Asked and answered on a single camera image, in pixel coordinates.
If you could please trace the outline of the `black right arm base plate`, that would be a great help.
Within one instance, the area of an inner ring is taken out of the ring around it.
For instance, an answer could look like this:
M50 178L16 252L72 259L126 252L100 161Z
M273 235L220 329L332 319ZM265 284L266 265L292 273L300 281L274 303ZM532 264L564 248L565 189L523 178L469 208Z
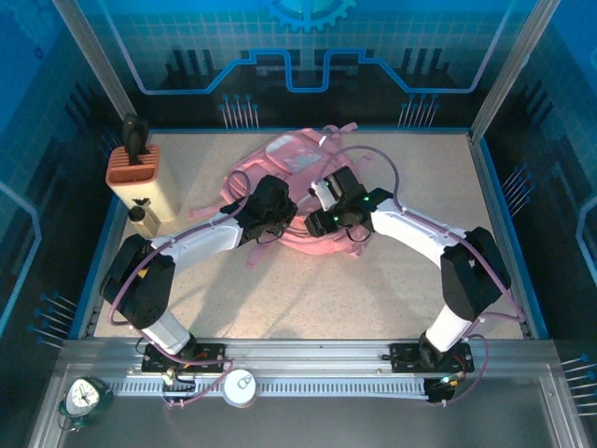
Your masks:
M418 343L392 343L386 356L393 373L466 373L475 370L468 343L458 343L443 355L422 349Z

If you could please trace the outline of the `small bottle with black cap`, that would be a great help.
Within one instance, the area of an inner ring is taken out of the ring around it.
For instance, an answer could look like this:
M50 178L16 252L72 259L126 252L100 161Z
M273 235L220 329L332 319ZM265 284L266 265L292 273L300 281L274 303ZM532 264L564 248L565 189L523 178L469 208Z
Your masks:
M154 237L160 227L160 221L152 212L148 198L135 199L128 218L136 231L145 238Z

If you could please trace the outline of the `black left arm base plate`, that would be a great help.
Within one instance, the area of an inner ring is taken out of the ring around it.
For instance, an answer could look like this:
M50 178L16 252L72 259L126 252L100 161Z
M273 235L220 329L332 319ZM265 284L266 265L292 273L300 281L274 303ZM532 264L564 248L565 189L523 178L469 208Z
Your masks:
M183 363L171 360L155 346L149 344L144 351L141 371L143 373L165 373L172 369L176 373L222 373L226 354L223 343L188 343L174 357L184 359Z

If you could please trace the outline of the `aluminium front beam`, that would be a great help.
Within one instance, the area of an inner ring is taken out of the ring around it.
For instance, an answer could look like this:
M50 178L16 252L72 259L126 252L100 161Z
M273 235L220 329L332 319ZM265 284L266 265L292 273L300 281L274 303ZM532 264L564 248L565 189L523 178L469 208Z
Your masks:
M54 372L125 377L138 375L141 354L135 338L95 338L68 341L62 346ZM223 343L238 369L262 377L389 376L382 355L391 340L208 339ZM562 370L556 347L547 340L472 339L469 345L475 372L487 362L486 378L538 378Z

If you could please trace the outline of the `silver tin can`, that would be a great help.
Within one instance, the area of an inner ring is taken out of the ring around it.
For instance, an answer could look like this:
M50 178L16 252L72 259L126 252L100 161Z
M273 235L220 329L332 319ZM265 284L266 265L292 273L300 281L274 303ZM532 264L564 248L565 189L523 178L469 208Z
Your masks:
M247 370L233 370L223 383L222 395L227 404L236 408L247 408L257 398L256 378Z

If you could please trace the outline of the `pink student backpack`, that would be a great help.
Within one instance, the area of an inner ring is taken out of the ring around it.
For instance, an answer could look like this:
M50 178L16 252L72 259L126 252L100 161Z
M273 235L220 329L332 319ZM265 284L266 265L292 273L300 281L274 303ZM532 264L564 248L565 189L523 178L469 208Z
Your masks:
M353 162L340 152L341 137L356 128L355 123L350 123L341 128L328 125L323 131L304 128L282 133L233 165L233 170L248 175L252 186L265 175L274 175L288 184L290 199L297 204L298 212L277 240L279 244L314 256L344 252L358 257L364 252L368 232L361 226L320 238L311 236L306 227L307 216L320 206L318 199L309 193L319 174L329 175L349 167L355 175L360 175L372 160L365 155Z

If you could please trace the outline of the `green alarm clock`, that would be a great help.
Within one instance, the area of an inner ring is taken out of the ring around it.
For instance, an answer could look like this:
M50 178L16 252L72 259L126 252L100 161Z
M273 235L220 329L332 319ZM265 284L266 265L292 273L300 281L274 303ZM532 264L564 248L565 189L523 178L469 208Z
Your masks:
M107 383L94 377L79 377L69 386L58 405L61 431L77 432L89 426L113 403Z

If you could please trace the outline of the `cream knife block orange top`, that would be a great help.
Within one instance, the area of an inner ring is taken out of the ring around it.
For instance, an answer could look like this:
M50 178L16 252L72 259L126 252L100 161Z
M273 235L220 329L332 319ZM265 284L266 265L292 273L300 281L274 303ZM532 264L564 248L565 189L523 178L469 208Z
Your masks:
M105 182L128 209L148 209L160 223L176 219L181 200L174 175L158 145L147 144L141 164L129 164L125 147L117 147L110 156Z

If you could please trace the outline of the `aluminium frame post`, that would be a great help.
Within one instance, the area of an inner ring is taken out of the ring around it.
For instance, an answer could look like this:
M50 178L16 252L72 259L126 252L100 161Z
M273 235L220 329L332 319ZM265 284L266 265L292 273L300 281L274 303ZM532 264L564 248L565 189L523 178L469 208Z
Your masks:
M77 0L51 0L119 118L134 113L132 102Z
M532 52L545 32L561 0L536 0L527 21L507 55L470 128L470 143L475 146L488 131L511 88L528 63Z

